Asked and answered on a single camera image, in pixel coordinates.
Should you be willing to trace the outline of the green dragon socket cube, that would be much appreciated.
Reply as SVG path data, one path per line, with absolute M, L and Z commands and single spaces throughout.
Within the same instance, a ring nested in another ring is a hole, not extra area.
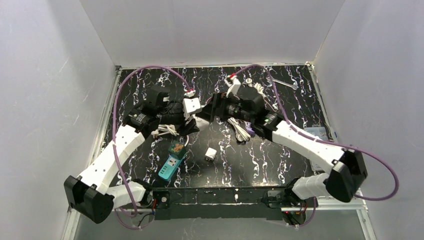
M 183 143 L 174 140 L 170 144 L 168 152 L 173 158 L 177 160 L 183 160 L 187 154 L 187 149 Z

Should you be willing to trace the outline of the teal power strip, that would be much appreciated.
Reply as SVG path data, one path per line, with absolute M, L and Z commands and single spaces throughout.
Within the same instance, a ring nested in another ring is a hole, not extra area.
M 187 154 L 183 155 L 182 158 L 177 158 L 175 156 L 170 155 L 166 160 L 165 164 L 161 167 L 158 176 L 167 182 L 170 182 L 173 175 L 177 171 L 180 164 L 186 158 Z

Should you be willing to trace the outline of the white power strip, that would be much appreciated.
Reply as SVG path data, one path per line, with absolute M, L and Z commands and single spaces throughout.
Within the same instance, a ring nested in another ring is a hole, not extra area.
M 210 127 L 210 122 L 198 117 L 197 115 L 195 115 L 194 117 L 195 123 L 196 123 L 196 127 L 199 129 L 199 131 L 205 131 L 206 129 L 208 129 Z

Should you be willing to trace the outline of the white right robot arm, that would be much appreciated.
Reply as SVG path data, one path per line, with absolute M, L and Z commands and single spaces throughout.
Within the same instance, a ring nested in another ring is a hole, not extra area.
M 208 122 L 213 122 L 216 117 L 249 122 L 257 136 L 288 147 L 323 169 L 319 175 L 293 179 L 283 192 L 272 197 L 285 205 L 293 206 L 323 196 L 348 203 L 368 176 L 359 151 L 336 146 L 333 142 L 325 143 L 288 123 L 282 114 L 267 109 L 263 96 L 251 87 L 241 88 L 237 96 L 215 93 L 197 116 Z

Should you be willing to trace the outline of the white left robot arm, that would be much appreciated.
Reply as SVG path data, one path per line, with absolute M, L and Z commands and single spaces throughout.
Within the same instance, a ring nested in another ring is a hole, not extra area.
M 176 136 L 199 131 L 195 114 L 202 107 L 196 91 L 185 91 L 181 100 L 170 99 L 170 89 L 155 85 L 147 91 L 123 118 L 121 126 L 113 125 L 111 141 L 100 155 L 77 177 L 69 176 L 64 189 L 69 206 L 92 220 L 102 223 L 112 211 L 125 205 L 150 206 L 152 187 L 147 182 L 126 180 L 124 163 L 149 136 L 170 130 Z

